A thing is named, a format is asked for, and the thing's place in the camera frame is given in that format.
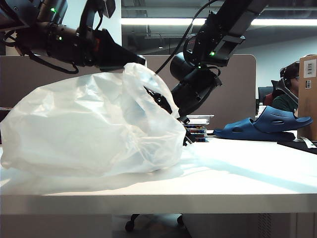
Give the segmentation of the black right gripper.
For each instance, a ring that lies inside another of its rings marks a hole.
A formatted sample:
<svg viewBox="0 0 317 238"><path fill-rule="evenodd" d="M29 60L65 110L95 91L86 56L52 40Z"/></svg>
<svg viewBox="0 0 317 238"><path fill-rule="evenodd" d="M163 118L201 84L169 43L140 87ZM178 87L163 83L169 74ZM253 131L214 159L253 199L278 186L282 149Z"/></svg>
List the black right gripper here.
<svg viewBox="0 0 317 238"><path fill-rule="evenodd" d="M209 97L212 90L222 85L219 74L209 69L194 69L187 74L171 91L173 100L179 108L179 119L185 121L186 117L196 111ZM169 114L172 109L167 99L160 93L145 87L147 93L154 101ZM193 135L186 129L183 146L193 143Z"/></svg>

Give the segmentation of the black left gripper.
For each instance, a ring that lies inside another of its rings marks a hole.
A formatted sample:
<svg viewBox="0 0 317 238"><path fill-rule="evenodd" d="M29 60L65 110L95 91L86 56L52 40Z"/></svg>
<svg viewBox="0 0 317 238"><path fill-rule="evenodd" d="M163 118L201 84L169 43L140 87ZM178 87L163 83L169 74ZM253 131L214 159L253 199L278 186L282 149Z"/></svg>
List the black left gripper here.
<svg viewBox="0 0 317 238"><path fill-rule="evenodd" d="M121 45L117 44L110 33L103 29L99 31L99 41L96 39L97 31L92 27L79 26L76 30L75 64L77 66L97 65L97 46L99 45L100 71L114 71L123 69L128 63L146 64L146 59Z"/></svg>

